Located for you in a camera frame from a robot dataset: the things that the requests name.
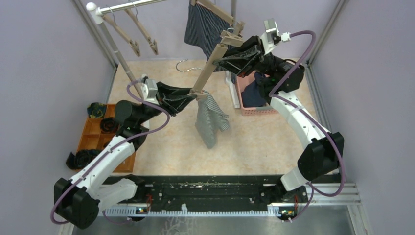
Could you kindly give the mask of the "beige hanger holding grey underwear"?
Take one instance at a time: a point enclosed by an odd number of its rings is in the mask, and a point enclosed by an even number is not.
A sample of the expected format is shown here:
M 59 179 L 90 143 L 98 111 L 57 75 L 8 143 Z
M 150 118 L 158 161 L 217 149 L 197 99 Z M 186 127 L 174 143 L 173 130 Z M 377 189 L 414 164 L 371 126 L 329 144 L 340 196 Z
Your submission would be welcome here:
M 228 30 L 223 30 L 220 37 L 221 41 L 215 46 L 211 56 L 204 65 L 198 79 L 190 90 L 190 93 L 197 96 L 197 99 L 206 99 L 207 96 L 203 93 L 203 88 L 214 72 L 216 65 L 214 61 L 223 58 L 224 54 L 228 50 L 228 46 L 240 47 L 243 44 L 242 37 L 239 36 L 239 32 L 236 29 L 230 33 Z

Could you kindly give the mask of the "navy underwear cream waistband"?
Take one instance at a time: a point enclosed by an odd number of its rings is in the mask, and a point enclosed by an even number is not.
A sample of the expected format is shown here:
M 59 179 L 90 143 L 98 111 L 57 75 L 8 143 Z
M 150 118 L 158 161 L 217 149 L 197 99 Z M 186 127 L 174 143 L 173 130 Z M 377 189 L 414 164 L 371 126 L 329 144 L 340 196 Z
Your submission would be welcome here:
M 267 100 L 262 97 L 260 93 L 260 87 L 258 85 L 258 81 L 261 81 L 265 77 L 265 74 L 255 72 L 254 81 L 247 85 L 244 91 L 241 93 L 242 103 L 245 108 L 267 106 Z

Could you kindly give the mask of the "grey striped underwear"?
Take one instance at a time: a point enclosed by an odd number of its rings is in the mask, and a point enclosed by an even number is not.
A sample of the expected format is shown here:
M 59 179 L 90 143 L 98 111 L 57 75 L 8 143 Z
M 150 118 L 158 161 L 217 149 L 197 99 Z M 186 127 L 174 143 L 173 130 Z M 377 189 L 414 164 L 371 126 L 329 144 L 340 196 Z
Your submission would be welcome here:
M 217 131 L 228 131 L 231 129 L 228 115 L 223 112 L 211 93 L 203 90 L 205 98 L 197 99 L 198 112 L 195 122 L 202 141 L 208 149 L 217 144 Z

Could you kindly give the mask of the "navy pinstriped underwear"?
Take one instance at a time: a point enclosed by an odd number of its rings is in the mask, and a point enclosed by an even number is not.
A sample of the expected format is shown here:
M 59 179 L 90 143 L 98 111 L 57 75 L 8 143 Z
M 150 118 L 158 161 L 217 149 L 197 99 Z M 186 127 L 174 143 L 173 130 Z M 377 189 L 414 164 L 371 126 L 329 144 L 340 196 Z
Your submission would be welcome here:
M 207 59 L 222 40 L 220 35 L 224 30 L 233 33 L 230 24 L 210 9 L 198 3 L 189 5 L 184 42 L 199 47 Z

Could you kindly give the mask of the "beige clip hanger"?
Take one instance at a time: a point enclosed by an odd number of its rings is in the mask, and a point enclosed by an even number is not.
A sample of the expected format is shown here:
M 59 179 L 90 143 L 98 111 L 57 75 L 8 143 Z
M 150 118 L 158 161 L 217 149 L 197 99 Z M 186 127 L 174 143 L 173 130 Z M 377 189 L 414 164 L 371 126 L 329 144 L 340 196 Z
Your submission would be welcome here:
M 116 24 L 116 22 L 111 19 L 109 16 L 104 15 L 103 20 L 111 25 L 113 29 L 120 35 L 121 38 L 124 39 L 124 41 L 130 46 L 132 51 L 137 57 L 141 56 L 139 44 L 137 41 L 133 40 L 120 26 Z

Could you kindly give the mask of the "beige hanger holding pinstriped underwear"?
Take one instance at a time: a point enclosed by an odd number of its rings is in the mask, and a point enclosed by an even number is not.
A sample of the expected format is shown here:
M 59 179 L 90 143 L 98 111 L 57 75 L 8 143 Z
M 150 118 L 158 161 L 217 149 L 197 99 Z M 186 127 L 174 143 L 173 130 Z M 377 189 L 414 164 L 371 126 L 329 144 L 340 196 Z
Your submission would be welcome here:
M 233 33 L 237 36 L 241 35 L 241 32 L 244 28 L 245 23 L 242 21 L 238 21 L 236 19 L 236 1 L 231 1 L 231 13 L 227 12 L 222 7 L 216 5 L 210 0 L 191 0 L 189 2 L 192 6 L 194 6 L 196 3 L 199 3 L 200 5 L 204 6 L 205 8 L 211 10 L 213 13 L 215 13 L 217 16 L 219 16 L 221 19 L 225 20 L 234 30 Z

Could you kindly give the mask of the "beige hanger holding navy underwear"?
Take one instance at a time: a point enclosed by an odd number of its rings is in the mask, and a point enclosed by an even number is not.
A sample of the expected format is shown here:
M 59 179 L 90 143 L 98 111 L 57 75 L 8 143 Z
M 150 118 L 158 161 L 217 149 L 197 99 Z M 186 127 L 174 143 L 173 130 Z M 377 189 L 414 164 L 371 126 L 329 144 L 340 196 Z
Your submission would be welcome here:
M 151 50 L 155 55 L 159 54 L 158 45 L 156 40 L 153 40 L 150 34 L 147 32 L 145 27 L 142 25 L 142 23 L 138 20 L 137 16 L 130 10 L 126 9 L 125 12 L 128 14 L 128 16 L 132 19 L 132 21 L 135 23 L 139 31 L 142 33 L 143 37 L 146 39 L 147 43 L 149 44 Z

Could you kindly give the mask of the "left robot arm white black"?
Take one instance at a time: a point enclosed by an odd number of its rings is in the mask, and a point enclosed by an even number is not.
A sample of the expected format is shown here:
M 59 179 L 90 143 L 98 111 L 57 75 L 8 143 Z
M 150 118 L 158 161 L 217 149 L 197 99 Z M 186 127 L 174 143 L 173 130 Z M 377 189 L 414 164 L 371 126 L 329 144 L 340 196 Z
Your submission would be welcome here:
M 54 224 L 71 223 L 85 229 L 106 209 L 132 199 L 142 202 L 147 195 L 145 187 L 128 178 L 102 187 L 113 171 L 145 142 L 149 134 L 163 129 L 198 96 L 191 88 L 179 88 L 157 82 L 147 98 L 134 95 L 127 85 L 127 93 L 136 101 L 121 100 L 115 105 L 115 122 L 119 124 L 115 136 L 107 146 L 82 170 L 66 180 L 60 178 L 54 185 L 54 205 L 50 220 Z

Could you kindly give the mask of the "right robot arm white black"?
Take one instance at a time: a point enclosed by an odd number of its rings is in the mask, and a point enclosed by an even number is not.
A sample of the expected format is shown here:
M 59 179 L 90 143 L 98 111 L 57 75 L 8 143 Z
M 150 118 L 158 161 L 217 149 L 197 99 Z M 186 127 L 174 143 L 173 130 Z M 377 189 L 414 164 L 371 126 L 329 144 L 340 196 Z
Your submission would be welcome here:
M 311 41 L 306 51 L 294 64 L 272 55 L 272 50 L 280 42 L 288 42 L 300 35 L 310 35 Z M 311 30 L 284 33 L 274 39 L 263 34 L 252 36 L 240 47 L 229 49 L 222 57 L 213 60 L 213 65 L 236 73 L 240 77 L 259 73 L 259 97 L 277 110 L 296 133 L 303 146 L 297 165 L 285 173 L 276 183 L 276 197 L 288 202 L 295 190 L 310 184 L 313 180 L 338 168 L 343 168 L 343 136 L 331 133 L 316 121 L 302 106 L 295 90 L 304 76 L 302 61 L 312 50 L 316 34 Z

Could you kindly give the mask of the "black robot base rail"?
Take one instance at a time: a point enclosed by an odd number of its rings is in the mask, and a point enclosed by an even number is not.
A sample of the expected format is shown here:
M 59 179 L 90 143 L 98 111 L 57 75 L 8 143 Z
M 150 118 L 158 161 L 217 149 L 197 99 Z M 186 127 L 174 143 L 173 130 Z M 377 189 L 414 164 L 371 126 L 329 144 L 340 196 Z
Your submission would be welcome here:
M 149 204 L 151 212 L 265 212 L 271 203 L 305 203 L 304 186 L 285 192 L 280 175 L 137 176 L 136 194 L 123 204 Z

